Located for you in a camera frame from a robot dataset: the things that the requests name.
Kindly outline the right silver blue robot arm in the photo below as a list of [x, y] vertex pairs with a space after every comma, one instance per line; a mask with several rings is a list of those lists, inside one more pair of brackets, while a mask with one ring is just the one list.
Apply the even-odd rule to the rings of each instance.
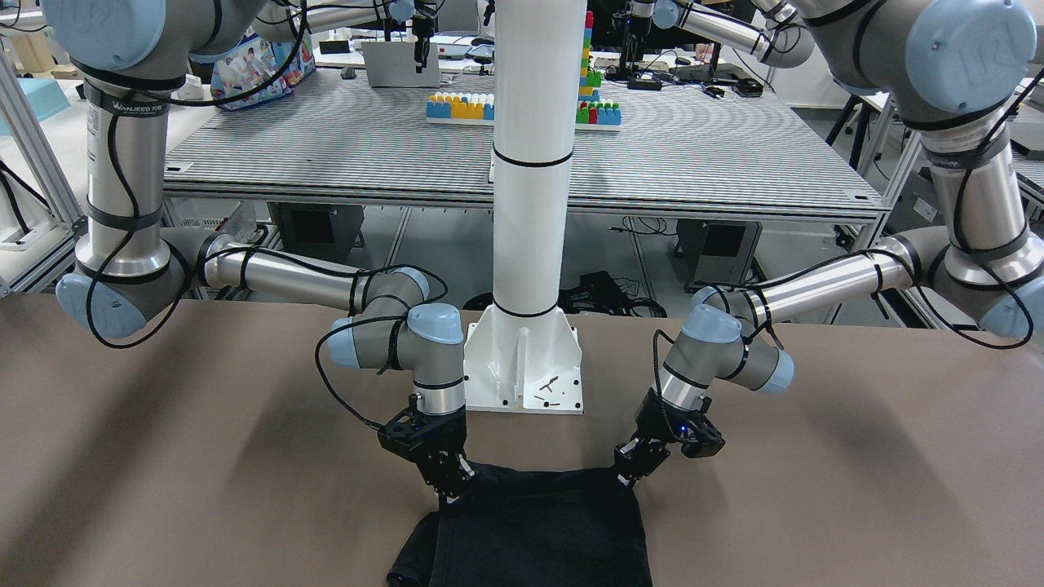
[[401, 370], [413, 377], [408, 408], [392, 422], [366, 420], [380, 444], [416, 464], [442, 501], [455, 501], [475, 471], [467, 438], [462, 324], [433, 296], [431, 272], [414, 265], [359, 271], [280, 250], [240, 244], [219, 232], [161, 226], [172, 93], [190, 57], [222, 55], [258, 15], [292, 11], [296, 44], [307, 32], [303, 1], [44, 1], [42, 15], [84, 73], [89, 192], [76, 267], [57, 301], [109, 348], [126, 348], [155, 316], [170, 316], [195, 286], [242, 286], [342, 309], [316, 344], [335, 363]]

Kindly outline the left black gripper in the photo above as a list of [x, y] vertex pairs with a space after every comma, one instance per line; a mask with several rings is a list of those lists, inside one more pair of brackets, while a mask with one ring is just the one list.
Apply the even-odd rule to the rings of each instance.
[[655, 390], [643, 398], [636, 415], [637, 430], [616, 446], [616, 475], [626, 489], [652, 474], [670, 454], [668, 445], [686, 438], [682, 428], [694, 415], [668, 404]]

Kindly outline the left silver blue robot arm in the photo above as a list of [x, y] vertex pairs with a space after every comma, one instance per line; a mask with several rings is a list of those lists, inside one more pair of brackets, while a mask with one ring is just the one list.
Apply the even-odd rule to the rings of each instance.
[[1039, 51], [1020, 1], [760, 1], [767, 30], [752, 53], [793, 67], [816, 46], [836, 83], [884, 90], [920, 135], [944, 224], [885, 236], [807, 271], [745, 287], [708, 285], [616, 446], [617, 479], [633, 487], [669, 456], [711, 457], [723, 437], [707, 417], [716, 380], [778, 394], [791, 357], [762, 335], [772, 324], [850, 298], [932, 289], [997, 337], [1025, 343], [1042, 323], [1042, 239], [1025, 217], [1007, 120], [1011, 94]]

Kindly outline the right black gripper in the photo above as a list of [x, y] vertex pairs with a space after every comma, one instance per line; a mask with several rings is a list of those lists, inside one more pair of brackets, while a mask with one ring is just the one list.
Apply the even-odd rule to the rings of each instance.
[[445, 415], [417, 412], [413, 428], [420, 442], [418, 471], [426, 482], [436, 482], [440, 508], [468, 497], [475, 487], [475, 473], [470, 473], [465, 453], [467, 410]]

